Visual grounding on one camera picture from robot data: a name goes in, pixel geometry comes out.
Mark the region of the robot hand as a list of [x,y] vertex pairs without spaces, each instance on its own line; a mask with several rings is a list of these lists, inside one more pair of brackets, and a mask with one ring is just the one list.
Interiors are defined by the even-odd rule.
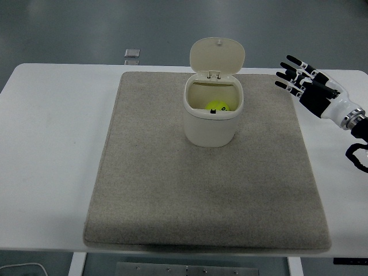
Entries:
[[286,57],[294,65],[282,62],[285,72],[276,75],[280,88],[299,99],[299,102],[318,118],[330,119],[342,129],[350,129],[366,118],[365,110],[350,101],[347,90],[326,73],[315,69],[294,56]]

